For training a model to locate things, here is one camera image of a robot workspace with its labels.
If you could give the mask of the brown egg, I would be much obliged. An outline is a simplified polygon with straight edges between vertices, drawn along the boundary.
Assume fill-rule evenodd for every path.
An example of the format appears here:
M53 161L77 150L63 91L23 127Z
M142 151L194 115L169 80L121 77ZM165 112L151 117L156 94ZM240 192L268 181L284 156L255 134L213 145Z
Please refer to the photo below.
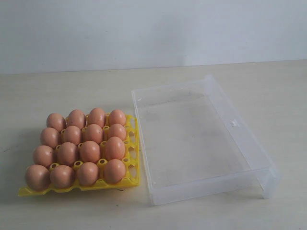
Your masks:
M82 132L77 126L68 126L61 131L62 143L70 142L79 145L82 140Z
M40 141L42 145L46 145L54 149L57 145L61 144L61 135L56 129L46 127L40 134Z
M81 186L92 186L99 176L99 168L92 162L83 163L77 171L77 179Z
M110 161L113 159L122 160L125 155L124 142L119 137L111 137L104 145L104 156Z
M102 108L94 108L88 115L88 125L96 124L100 127L105 125L106 114Z
M122 126L125 126L126 121L126 115L119 109L113 110L108 116L108 123L110 126L113 124L121 124Z
M86 141L78 145L80 159L83 162L97 163L100 159L100 147L94 141Z
M111 137L118 137L124 141L126 139L125 127L121 124L111 125L107 131L107 139L110 139Z
M83 129L86 126L86 117L82 110L72 110L67 118L67 126L76 126L79 129Z
M35 164L49 168L56 161L55 151L47 145L40 145L33 152L33 161Z
M117 184L126 174L124 163L118 159L112 159L107 162L103 170L104 180L108 184Z
M50 172L42 165L31 165L26 169L25 181L32 190L46 190L50 185Z
M67 127L65 118L59 113L51 113L47 117L47 127L54 128L58 132L61 132Z
M67 165L59 165L51 172L50 180L56 188L68 188L74 183L75 172Z
M97 124L90 124L82 129L83 141L94 141L98 145L103 141L103 130Z
M78 148L71 142L65 142L56 147L59 164L72 166L78 160Z

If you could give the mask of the clear plastic container box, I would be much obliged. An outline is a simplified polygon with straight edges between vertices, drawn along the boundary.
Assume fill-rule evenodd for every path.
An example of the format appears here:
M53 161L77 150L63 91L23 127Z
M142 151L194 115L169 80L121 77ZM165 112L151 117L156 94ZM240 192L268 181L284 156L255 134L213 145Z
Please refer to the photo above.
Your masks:
M273 195L280 173L214 77L132 98L153 205L254 185Z

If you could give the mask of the yellow plastic egg tray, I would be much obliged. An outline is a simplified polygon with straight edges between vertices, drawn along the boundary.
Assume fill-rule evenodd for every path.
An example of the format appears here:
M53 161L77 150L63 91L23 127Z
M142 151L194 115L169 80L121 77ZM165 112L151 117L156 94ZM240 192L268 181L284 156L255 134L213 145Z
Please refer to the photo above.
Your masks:
M137 118L132 115L126 116L125 130L127 131L126 139L124 140L125 155L122 159L126 168L126 173L123 179L116 184L108 184L103 177L103 170L107 164L107 160L101 158L97 162L99 168L98 180L92 186L81 186L76 179L71 187L68 188L56 188L53 184L43 191L35 191L30 187L21 187L18 191L18 196L40 196L45 195L50 191L56 193L67 193L73 189L79 189L81 191L102 190L102 189L118 189L126 187L134 187L140 185L140 145L139 145L139 128Z

